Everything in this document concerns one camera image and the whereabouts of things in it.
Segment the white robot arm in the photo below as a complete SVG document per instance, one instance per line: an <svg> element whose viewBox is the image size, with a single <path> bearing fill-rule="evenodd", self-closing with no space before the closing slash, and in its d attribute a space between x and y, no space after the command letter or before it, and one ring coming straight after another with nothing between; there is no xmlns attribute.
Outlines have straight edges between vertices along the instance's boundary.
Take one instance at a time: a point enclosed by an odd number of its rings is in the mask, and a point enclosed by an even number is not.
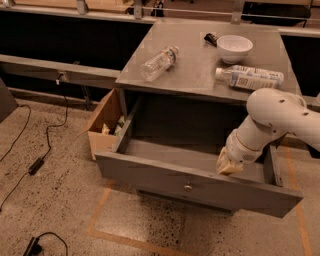
<svg viewBox="0 0 320 256"><path fill-rule="evenodd" d="M246 109L247 117L228 136L218 157L219 174L241 172L261 156L267 144L287 133L320 150L320 113L308 109L301 96L262 88L249 96Z"/></svg>

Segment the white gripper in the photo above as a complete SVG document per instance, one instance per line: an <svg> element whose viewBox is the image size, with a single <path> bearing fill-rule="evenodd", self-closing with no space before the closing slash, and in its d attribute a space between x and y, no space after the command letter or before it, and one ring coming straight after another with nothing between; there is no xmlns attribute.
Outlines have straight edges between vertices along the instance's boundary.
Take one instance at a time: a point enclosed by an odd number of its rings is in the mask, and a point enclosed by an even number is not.
<svg viewBox="0 0 320 256"><path fill-rule="evenodd" d="M251 150L244 146L237 138L236 129L228 136L225 147L222 148L216 163L216 172L221 175L241 172L243 164L254 163L262 154L261 150Z"/></svg>

